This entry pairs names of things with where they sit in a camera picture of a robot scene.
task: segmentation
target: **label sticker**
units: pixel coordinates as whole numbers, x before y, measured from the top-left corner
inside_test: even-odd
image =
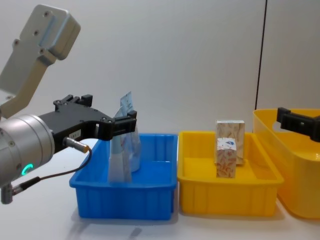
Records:
[[[69,134],[69,138],[77,139],[81,136],[81,129]]]

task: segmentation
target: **small box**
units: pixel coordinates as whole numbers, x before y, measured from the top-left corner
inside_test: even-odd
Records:
[[[236,164],[243,165],[245,163],[244,161],[245,121],[217,120],[216,121],[216,139],[218,138],[235,139]]]
[[[235,178],[236,166],[236,140],[229,137],[218,138],[216,145],[216,177]]]

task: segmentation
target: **white backdrop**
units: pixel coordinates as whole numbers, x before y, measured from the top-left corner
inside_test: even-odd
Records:
[[[258,108],[320,108],[320,1],[269,0]]]
[[[2,0],[0,69],[38,0]],[[68,94],[93,95],[112,116],[128,91],[141,132],[252,129],[264,0],[42,0],[68,9],[81,32],[45,73],[22,113],[41,115]]]

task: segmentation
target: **table surface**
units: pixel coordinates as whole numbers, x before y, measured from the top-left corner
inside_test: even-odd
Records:
[[[96,140],[84,143],[94,146]],[[85,155],[74,149],[55,154],[41,168],[16,180],[13,185],[36,176],[76,168]],[[83,219],[78,216],[77,198],[69,187],[72,175],[44,180],[15,196],[9,205],[0,204],[0,239],[23,240],[318,240],[320,221],[298,219],[277,202],[273,217],[197,217],[175,212],[170,221]]]

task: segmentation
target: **black cable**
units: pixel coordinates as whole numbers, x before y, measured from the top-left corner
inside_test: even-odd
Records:
[[[259,84],[260,84],[262,52],[263,52],[263,49],[264,49],[264,40],[265,40],[265,28],[266,28],[267,7],[268,7],[268,0],[265,0],[264,18],[263,18],[263,27],[262,27],[262,39],[261,39],[261,50],[260,50],[260,61],[259,61],[259,72],[258,72],[258,81],[257,81],[257,84],[256,84],[256,94],[255,94],[254,110],[257,109],[257,105],[258,105],[258,93],[259,93]]]
[[[74,173],[76,171],[79,171],[80,169],[83,169],[91,160],[91,157],[92,157],[92,150],[91,148],[89,148],[89,156],[88,156],[88,159],[84,162],[84,164],[82,164],[80,167],[78,168],[75,168],[73,170],[70,170],[70,171],[64,171],[64,172],[60,172],[60,173],[56,173],[56,174],[52,174],[52,175],[48,175],[48,176],[43,176],[43,177],[40,177],[40,180],[45,180],[45,179],[50,179],[50,178],[54,178],[54,177],[59,177],[59,176],[62,176],[62,175],[66,175],[66,174],[71,174],[71,173]]]
[[[92,158],[92,149],[89,148],[89,155],[87,157],[87,160],[79,167],[75,168],[75,169],[72,169],[72,170],[69,170],[69,171],[64,171],[64,172],[60,172],[60,173],[56,173],[56,174],[52,174],[52,175],[48,175],[48,176],[43,176],[43,177],[34,177],[28,181],[25,181],[23,183],[20,183],[18,185],[18,187],[20,187],[22,189],[22,191],[26,190],[27,188],[30,188],[31,186],[37,184],[38,182],[40,182],[41,180],[45,180],[45,179],[50,179],[50,178],[54,178],[54,177],[59,177],[59,176],[62,176],[62,175],[66,175],[66,174],[71,174],[71,173],[74,173],[74,172],[77,172],[81,169],[83,169],[91,160]]]

